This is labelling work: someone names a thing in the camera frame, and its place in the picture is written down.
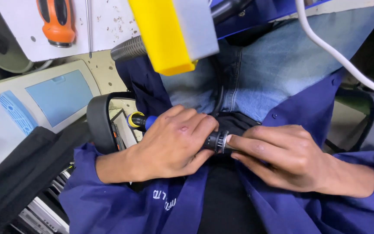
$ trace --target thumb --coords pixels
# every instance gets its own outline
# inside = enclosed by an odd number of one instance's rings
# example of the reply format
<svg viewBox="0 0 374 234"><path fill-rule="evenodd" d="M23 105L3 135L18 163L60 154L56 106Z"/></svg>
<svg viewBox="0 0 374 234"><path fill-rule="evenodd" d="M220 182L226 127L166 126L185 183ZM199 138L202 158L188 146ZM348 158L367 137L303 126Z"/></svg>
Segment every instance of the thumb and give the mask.
<svg viewBox="0 0 374 234"><path fill-rule="evenodd" d="M212 156L214 155L213 150L204 149L196 154L191 162L184 168L185 173L191 175L196 171Z"/></svg>

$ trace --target right hand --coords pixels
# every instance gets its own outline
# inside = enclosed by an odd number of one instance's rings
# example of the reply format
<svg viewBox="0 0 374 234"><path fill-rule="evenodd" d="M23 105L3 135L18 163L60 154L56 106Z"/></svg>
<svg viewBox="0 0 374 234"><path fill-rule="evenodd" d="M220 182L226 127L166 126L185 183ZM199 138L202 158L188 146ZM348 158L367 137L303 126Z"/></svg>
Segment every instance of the right hand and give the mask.
<svg viewBox="0 0 374 234"><path fill-rule="evenodd" d="M116 156L98 157L96 172L104 183L141 182L194 174L214 154L209 149L199 150L210 133L218 128L219 123L214 117L176 105L155 120L138 144L115 153ZM120 160L108 160L107 157L120 157ZM113 169L107 169L114 164L115 170L123 171L120 176L111 175Z"/></svg>

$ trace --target blue jeans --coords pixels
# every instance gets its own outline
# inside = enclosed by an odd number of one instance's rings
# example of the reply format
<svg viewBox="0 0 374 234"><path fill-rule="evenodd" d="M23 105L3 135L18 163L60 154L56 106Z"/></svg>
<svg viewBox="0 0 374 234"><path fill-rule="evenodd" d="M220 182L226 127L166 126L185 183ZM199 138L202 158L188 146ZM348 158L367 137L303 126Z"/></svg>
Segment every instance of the blue jeans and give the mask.
<svg viewBox="0 0 374 234"><path fill-rule="evenodd" d="M320 38L351 58L374 28L374 7L311 16L308 21ZM249 46L221 40L219 47L217 57L227 79L222 111L259 122L282 101L342 67L305 35L296 19L280 23ZM192 72L161 78L173 105L213 110L217 80L208 59L200 60Z"/></svg>

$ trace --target blue work coat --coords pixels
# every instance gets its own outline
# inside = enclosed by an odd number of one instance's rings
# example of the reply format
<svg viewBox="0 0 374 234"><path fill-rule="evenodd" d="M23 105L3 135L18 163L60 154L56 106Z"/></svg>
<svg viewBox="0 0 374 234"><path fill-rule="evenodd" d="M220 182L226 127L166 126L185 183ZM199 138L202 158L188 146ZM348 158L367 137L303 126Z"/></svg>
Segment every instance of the blue work coat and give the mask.
<svg viewBox="0 0 374 234"><path fill-rule="evenodd" d="M159 74L147 57L119 63L117 70L146 115L171 107ZM264 126L302 125L321 146L343 71L337 71L273 108ZM100 154L85 144L75 150L76 169L60 194L71 234L195 234L200 224L207 173L204 164L184 182L154 179L136 193L126 184L104 184L94 162ZM336 154L374 168L374 151ZM362 199L298 193L266 185L236 161L239 177L270 234L374 234L374 193Z"/></svg>

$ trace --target screwdriver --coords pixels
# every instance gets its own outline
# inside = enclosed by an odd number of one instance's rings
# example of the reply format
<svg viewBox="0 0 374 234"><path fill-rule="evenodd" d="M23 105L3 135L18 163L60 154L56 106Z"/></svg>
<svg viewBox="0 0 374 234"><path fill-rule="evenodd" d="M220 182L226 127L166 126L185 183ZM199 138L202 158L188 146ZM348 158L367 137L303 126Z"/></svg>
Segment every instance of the screwdriver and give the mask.
<svg viewBox="0 0 374 234"><path fill-rule="evenodd" d="M50 45L71 47L75 33L71 28L69 0L37 0L37 6L44 21L43 33Z"/></svg>
<svg viewBox="0 0 374 234"><path fill-rule="evenodd" d="M154 121L157 119L156 116L144 116L141 112L134 112L126 118L128 126L136 128L142 132L146 132ZM224 153L225 149L235 150L226 144L226 137L229 135L229 131L212 132L203 144L203 148L214 150L215 153Z"/></svg>

